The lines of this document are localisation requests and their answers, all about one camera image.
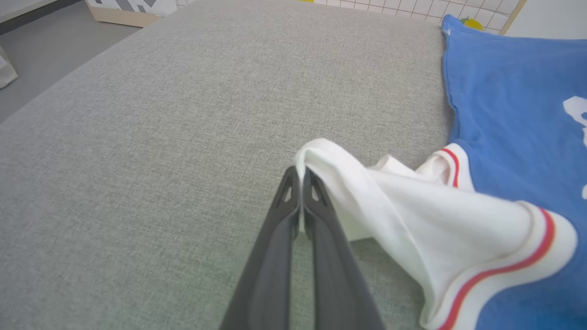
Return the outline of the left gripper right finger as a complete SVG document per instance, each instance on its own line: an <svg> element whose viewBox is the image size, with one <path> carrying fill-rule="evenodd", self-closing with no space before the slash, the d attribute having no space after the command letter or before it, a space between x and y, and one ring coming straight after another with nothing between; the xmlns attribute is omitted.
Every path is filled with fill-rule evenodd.
<svg viewBox="0 0 587 330"><path fill-rule="evenodd" d="M303 179L303 212L313 246L315 329L383 330L327 188L310 169Z"/></svg>

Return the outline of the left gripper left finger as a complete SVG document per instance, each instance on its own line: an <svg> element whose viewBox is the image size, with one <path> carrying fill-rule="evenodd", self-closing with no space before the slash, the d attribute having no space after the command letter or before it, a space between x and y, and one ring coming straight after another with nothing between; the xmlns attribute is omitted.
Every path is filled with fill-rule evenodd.
<svg viewBox="0 0 587 330"><path fill-rule="evenodd" d="M298 232L299 177L285 170L220 324L221 330L289 329L292 242Z"/></svg>

